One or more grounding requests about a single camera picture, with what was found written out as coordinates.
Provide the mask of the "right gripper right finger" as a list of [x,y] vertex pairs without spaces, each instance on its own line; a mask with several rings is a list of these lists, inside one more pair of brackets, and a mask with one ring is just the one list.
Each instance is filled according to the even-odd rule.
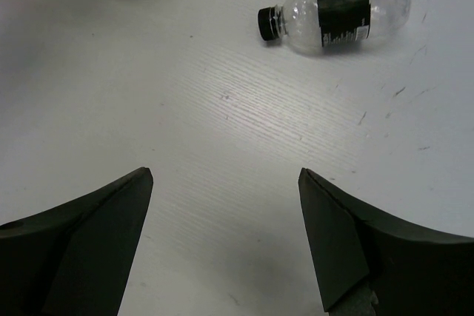
[[398,218],[309,169],[298,188],[326,313],[473,313],[472,238]]

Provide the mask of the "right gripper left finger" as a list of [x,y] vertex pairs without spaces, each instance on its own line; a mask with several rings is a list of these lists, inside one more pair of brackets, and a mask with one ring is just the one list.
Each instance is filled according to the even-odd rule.
[[1,314],[117,315],[152,189],[141,167],[1,225]]

